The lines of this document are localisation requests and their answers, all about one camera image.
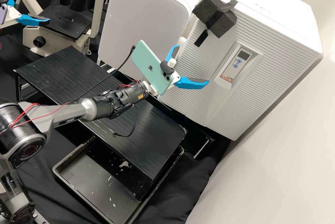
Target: white knob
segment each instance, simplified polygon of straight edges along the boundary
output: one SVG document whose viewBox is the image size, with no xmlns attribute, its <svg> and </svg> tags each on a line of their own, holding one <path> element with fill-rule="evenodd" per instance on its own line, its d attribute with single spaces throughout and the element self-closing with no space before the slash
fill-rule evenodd
<svg viewBox="0 0 335 224">
<path fill-rule="evenodd" d="M 169 61 L 168 61 L 168 66 L 170 68 L 173 68 L 175 65 L 176 65 L 177 61 L 174 59 L 174 58 L 171 58 Z"/>
</svg>

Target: black foam block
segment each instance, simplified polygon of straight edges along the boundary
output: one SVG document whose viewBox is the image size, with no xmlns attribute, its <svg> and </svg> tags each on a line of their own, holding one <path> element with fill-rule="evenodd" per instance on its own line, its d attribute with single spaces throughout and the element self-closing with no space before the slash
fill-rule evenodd
<svg viewBox="0 0 335 224">
<path fill-rule="evenodd" d="M 232 11 L 223 11 L 224 5 L 221 0 L 202 0 L 193 10 L 199 20 L 218 38 L 230 30 L 237 21 Z"/>
</svg>

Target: smartphone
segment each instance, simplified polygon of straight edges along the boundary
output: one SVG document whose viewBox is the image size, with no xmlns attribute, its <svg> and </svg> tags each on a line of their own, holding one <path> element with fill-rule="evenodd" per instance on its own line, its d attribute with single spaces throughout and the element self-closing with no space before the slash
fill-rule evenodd
<svg viewBox="0 0 335 224">
<path fill-rule="evenodd" d="M 132 61 L 158 94 L 163 95 L 173 82 L 173 75 L 164 74 L 161 61 L 144 41 L 137 43 L 132 54 Z"/>
<path fill-rule="evenodd" d="M 4 24 L 7 16 L 8 6 L 4 3 L 0 4 L 0 24 Z"/>
</svg>

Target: orange label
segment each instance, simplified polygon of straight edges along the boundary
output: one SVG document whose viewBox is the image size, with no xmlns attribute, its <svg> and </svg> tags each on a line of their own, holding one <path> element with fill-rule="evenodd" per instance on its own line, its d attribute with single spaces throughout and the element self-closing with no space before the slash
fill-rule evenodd
<svg viewBox="0 0 335 224">
<path fill-rule="evenodd" d="M 232 82 L 233 82 L 233 80 L 232 80 L 230 77 L 226 77 L 226 76 L 224 76 L 224 75 L 221 75 L 220 77 L 221 77 L 222 79 L 228 81 L 229 83 L 232 83 Z"/>
</svg>

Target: black platform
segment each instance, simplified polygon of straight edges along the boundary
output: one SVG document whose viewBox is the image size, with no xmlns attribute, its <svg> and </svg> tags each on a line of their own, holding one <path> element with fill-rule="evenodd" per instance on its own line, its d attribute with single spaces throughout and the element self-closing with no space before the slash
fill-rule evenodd
<svg viewBox="0 0 335 224">
<path fill-rule="evenodd" d="M 75 99 L 108 76 L 73 47 L 19 68 L 16 73 L 57 104 Z M 116 89 L 119 84 L 116 78 L 110 77 L 85 97 Z M 134 133 L 128 138 L 115 136 L 113 131 L 122 135 L 130 132 L 137 115 L 135 108 L 114 120 L 102 119 L 83 124 L 153 180 L 186 132 L 147 101 L 138 105 L 140 116 Z"/>
<path fill-rule="evenodd" d="M 47 25 L 42 23 L 41 26 L 75 40 L 86 33 L 92 23 L 92 18 L 63 5 L 50 5 L 39 15 L 50 18 Z"/>
</svg>

